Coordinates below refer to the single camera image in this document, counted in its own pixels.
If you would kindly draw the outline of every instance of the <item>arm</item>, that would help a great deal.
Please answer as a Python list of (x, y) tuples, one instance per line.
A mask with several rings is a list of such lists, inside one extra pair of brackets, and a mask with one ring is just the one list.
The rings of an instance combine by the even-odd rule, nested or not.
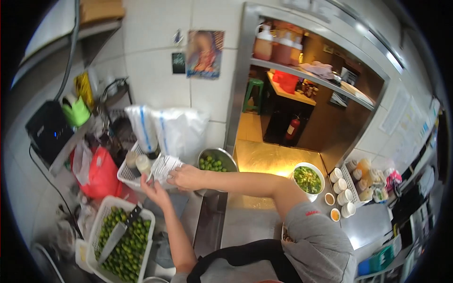
[(197, 258), (183, 225), (176, 216), (167, 191), (161, 187), (159, 182), (155, 182), (154, 186), (150, 187), (146, 183), (146, 175), (142, 175), (140, 186), (146, 195), (164, 212), (165, 224), (169, 234), (171, 257), (176, 267), (176, 273), (190, 273), (197, 263)]
[(300, 202), (308, 201), (305, 193), (294, 181), (272, 174), (202, 171), (191, 165), (183, 165), (170, 175), (173, 178), (167, 182), (183, 190), (209, 188), (252, 197), (270, 197), (283, 221), (291, 208)]

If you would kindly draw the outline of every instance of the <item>blue stripe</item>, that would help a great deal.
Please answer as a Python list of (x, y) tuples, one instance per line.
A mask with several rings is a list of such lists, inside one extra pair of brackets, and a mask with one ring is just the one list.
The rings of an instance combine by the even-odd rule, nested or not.
[(148, 151), (151, 151), (151, 145), (149, 144), (148, 134), (146, 133), (146, 128), (145, 128), (145, 116), (143, 115), (143, 106), (140, 106), (140, 117), (141, 117), (143, 132), (145, 133), (146, 144), (148, 145)]
[(164, 147), (165, 147), (165, 153), (168, 154), (169, 150), (167, 147), (167, 139), (165, 138), (165, 128), (164, 128), (164, 116), (163, 116), (163, 111), (160, 112), (160, 126), (162, 127), (162, 137), (164, 138)]

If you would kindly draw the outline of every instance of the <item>black electronic device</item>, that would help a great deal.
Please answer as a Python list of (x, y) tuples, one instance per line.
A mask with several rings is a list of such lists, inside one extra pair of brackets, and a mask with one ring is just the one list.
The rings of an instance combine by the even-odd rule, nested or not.
[(58, 101), (46, 101), (25, 125), (31, 145), (47, 168), (74, 134)]

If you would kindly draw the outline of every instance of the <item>knife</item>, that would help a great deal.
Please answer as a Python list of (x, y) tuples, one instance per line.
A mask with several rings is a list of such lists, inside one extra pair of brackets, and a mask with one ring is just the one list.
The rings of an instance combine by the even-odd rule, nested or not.
[(99, 257), (98, 264), (101, 265), (109, 257), (110, 253), (115, 248), (116, 244), (121, 240), (121, 237), (126, 233), (126, 230), (132, 226), (132, 223), (137, 219), (143, 207), (141, 203), (137, 203), (137, 206), (130, 212), (126, 219), (126, 222), (118, 222), (112, 230), (106, 245), (102, 249), (101, 256)]

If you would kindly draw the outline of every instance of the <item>black apron strap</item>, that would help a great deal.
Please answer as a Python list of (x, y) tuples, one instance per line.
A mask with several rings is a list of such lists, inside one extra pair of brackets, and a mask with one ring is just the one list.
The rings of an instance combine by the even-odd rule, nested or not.
[(285, 283), (302, 283), (296, 269), (285, 256), (279, 240), (259, 240), (246, 245), (216, 250), (200, 258), (187, 276), (187, 283), (201, 283), (200, 277), (216, 259), (226, 259), (232, 266), (243, 266), (260, 260), (268, 260), (277, 278)]

